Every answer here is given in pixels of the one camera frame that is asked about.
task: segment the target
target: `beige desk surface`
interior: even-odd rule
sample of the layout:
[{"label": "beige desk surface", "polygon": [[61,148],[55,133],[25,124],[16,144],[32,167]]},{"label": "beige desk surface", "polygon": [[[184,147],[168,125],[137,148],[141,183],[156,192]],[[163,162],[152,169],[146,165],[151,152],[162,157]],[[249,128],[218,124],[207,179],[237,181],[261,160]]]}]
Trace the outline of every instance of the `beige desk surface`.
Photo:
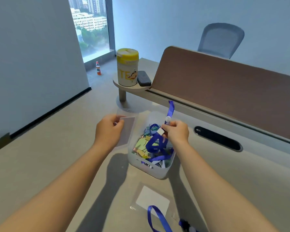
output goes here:
[{"label": "beige desk surface", "polygon": [[[0,223],[69,167],[93,143],[97,122],[121,106],[112,77],[0,150]],[[150,111],[166,107],[127,94],[125,106],[139,113],[135,131]],[[281,231],[290,231],[290,155],[211,124],[175,112],[190,127],[189,141],[205,160],[245,195]],[[196,136],[202,125],[239,141],[233,152]],[[206,226],[177,161],[169,178],[158,180],[128,164],[127,148],[113,151],[102,164],[67,231],[150,231],[144,212],[130,209],[140,183],[174,198],[180,216],[200,231]],[[181,231],[175,220],[173,231]]]}]

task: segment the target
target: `desk divider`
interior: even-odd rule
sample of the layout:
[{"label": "desk divider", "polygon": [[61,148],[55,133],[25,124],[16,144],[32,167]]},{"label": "desk divider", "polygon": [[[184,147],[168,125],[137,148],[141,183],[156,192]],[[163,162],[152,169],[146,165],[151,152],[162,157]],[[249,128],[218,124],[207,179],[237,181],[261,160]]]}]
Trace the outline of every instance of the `desk divider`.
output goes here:
[{"label": "desk divider", "polygon": [[152,88],[290,139],[290,76],[170,46]]}]

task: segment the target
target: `white wall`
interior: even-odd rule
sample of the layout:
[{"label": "white wall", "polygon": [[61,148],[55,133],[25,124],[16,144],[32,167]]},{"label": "white wall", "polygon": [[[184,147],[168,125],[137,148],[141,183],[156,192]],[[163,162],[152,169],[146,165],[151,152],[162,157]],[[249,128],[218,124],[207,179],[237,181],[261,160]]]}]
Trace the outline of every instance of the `white wall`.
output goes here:
[{"label": "white wall", "polygon": [[88,87],[68,0],[0,0],[0,137]]},{"label": "white wall", "polygon": [[204,27],[225,22],[245,31],[232,60],[290,75],[290,0],[113,0],[113,14],[116,48],[140,57],[197,50]]}]

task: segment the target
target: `hand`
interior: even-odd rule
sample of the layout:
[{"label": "hand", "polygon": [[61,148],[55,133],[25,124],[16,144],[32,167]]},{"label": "hand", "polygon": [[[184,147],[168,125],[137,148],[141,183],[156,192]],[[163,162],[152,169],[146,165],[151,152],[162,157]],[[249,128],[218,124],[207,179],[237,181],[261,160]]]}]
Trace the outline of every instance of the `hand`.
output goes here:
[{"label": "hand", "polygon": [[102,118],[95,130],[94,146],[106,148],[108,153],[113,150],[119,142],[120,134],[124,127],[124,120],[120,120],[121,117],[124,116],[109,114]]},{"label": "hand", "polygon": [[162,125],[162,128],[167,132],[165,137],[168,138],[173,145],[189,143],[189,130],[188,125],[184,122],[177,120],[171,121],[170,125]]}]

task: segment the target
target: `forearm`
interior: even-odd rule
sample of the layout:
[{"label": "forearm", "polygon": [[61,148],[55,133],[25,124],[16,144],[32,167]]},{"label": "forearm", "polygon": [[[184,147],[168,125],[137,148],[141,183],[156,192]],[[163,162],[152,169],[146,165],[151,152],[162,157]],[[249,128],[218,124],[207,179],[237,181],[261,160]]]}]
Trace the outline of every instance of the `forearm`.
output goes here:
[{"label": "forearm", "polygon": [[108,152],[109,150],[94,145],[0,225],[0,232],[66,231]]},{"label": "forearm", "polygon": [[174,145],[193,194],[211,232],[277,231],[188,144]]}]

